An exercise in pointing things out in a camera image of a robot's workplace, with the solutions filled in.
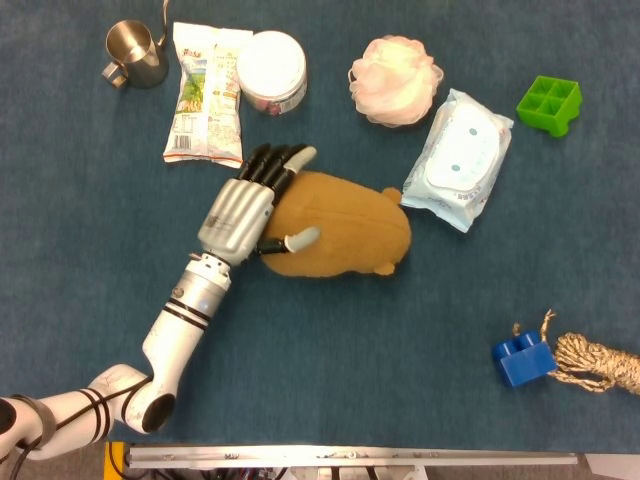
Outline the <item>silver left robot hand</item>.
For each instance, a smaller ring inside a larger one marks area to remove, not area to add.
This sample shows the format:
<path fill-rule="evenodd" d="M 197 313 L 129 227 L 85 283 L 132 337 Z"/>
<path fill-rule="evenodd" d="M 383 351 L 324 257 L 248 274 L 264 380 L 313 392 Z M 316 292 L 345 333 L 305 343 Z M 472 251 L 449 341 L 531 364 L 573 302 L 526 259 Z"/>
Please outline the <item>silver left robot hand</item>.
<path fill-rule="evenodd" d="M 264 231 L 296 176 L 316 154 L 304 144 L 257 147 L 240 173 L 223 185 L 207 214 L 198 232 L 203 251 L 237 266 L 253 253 L 296 253 L 315 243 L 321 234 L 317 226 L 281 237 L 268 237 Z"/>

